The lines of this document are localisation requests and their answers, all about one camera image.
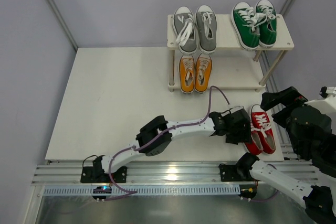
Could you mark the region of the red sneaker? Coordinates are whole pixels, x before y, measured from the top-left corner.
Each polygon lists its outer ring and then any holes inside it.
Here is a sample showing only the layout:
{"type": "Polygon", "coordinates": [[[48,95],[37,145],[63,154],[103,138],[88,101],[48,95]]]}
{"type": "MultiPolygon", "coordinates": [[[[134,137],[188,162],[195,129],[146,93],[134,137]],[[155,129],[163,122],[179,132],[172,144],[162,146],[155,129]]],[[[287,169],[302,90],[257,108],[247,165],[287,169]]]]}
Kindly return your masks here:
{"type": "Polygon", "coordinates": [[[273,154],[276,150],[272,123],[266,111],[259,104],[250,108],[251,136],[260,153],[273,154]]]}
{"type": "Polygon", "coordinates": [[[261,140],[259,134],[256,131],[252,131],[250,135],[250,143],[244,143],[246,151],[254,154],[259,155],[263,152],[263,146],[261,144],[261,140]]]}

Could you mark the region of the orange sneaker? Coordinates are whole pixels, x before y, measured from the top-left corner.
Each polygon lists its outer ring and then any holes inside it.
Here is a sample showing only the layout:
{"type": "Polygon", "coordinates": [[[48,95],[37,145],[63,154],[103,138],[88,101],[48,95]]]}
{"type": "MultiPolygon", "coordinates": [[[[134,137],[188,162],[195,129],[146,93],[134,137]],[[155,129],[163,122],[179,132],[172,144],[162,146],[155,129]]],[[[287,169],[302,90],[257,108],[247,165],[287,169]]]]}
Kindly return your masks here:
{"type": "Polygon", "coordinates": [[[180,88],[185,94],[190,94],[195,87],[195,62],[193,56],[182,56],[179,63],[180,88]]]}
{"type": "Polygon", "coordinates": [[[195,90],[198,93],[204,93],[208,88],[212,72],[212,59],[210,55],[200,54],[196,61],[195,70],[195,90]]]}

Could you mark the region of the green sneaker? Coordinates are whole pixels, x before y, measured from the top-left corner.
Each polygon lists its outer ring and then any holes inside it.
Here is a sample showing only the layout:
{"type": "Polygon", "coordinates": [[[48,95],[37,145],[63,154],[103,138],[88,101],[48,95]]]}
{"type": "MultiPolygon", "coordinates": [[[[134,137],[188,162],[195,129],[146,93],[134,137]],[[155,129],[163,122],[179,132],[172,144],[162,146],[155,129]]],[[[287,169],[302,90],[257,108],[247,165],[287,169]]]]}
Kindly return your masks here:
{"type": "Polygon", "coordinates": [[[245,50],[255,50],[259,45],[259,17],[247,2],[237,3],[231,12],[230,21],[236,32],[240,46],[245,50]]]}
{"type": "Polygon", "coordinates": [[[259,14],[260,39],[259,45],[265,48],[272,47],[277,39],[277,12],[269,0],[260,0],[256,4],[256,14],[259,14]]]}

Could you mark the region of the grey sneaker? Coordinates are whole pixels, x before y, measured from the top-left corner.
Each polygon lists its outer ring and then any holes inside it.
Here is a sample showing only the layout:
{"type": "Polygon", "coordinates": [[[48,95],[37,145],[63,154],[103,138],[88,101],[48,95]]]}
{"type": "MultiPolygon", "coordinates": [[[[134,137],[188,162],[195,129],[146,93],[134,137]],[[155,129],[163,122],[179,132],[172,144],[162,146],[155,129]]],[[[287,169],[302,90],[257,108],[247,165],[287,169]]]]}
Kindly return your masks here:
{"type": "Polygon", "coordinates": [[[186,7],[179,7],[173,15],[173,30],[176,35],[175,43],[185,56],[191,56],[197,50],[194,16],[186,7]]]}
{"type": "Polygon", "coordinates": [[[217,47],[217,19],[213,9],[201,5],[196,11],[195,21],[200,51],[207,55],[214,53],[217,47]]]}

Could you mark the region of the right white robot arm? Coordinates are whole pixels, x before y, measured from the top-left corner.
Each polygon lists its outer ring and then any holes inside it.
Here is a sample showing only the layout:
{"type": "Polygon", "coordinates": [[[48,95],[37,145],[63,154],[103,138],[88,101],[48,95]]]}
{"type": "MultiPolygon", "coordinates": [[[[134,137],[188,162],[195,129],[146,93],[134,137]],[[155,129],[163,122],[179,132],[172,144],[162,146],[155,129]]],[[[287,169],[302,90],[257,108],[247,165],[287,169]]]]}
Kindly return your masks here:
{"type": "Polygon", "coordinates": [[[330,115],[335,112],[335,87],[322,87],[320,98],[307,100],[294,87],[262,94],[261,108],[287,131],[297,159],[274,168],[246,153],[236,163],[243,181],[258,180],[280,191],[304,210],[314,223],[335,223],[335,133],[330,115]]]}

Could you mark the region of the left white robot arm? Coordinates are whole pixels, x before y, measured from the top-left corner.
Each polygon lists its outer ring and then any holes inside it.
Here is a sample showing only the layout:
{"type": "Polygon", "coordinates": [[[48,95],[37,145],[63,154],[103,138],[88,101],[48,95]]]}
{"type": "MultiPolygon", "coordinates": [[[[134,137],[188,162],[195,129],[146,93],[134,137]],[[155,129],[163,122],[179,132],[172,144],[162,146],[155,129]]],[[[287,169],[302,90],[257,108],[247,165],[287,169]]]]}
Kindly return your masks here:
{"type": "Polygon", "coordinates": [[[81,183],[126,183],[129,162],[161,154],[174,140],[224,136],[227,143],[250,142],[250,117],[242,106],[224,112],[208,112],[204,118],[168,121],[160,115],[143,126],[135,140],[113,155],[93,155],[91,166],[82,166],[81,183]]]}

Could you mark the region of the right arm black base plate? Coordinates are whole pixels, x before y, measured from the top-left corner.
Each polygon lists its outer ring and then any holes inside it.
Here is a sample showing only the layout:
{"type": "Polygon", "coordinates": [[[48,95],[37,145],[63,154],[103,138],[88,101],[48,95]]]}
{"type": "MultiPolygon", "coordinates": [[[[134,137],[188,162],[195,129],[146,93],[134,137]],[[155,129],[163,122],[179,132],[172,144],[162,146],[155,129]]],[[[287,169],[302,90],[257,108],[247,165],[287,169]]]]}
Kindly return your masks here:
{"type": "Polygon", "coordinates": [[[237,165],[219,164],[219,174],[222,182],[255,182],[250,170],[237,165]]]}

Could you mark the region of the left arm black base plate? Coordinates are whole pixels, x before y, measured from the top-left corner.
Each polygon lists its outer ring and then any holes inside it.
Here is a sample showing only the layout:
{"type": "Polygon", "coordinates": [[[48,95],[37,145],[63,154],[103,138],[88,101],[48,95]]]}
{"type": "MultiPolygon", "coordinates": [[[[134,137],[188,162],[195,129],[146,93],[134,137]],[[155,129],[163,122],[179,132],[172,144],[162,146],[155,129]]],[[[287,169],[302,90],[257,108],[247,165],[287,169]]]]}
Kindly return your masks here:
{"type": "MultiPolygon", "coordinates": [[[[122,166],[115,173],[112,173],[112,177],[116,183],[127,182],[127,170],[126,166],[122,166]]],[[[92,183],[109,183],[111,179],[108,173],[104,171],[98,171],[93,166],[85,166],[81,172],[80,182],[83,184],[92,183]]]]}

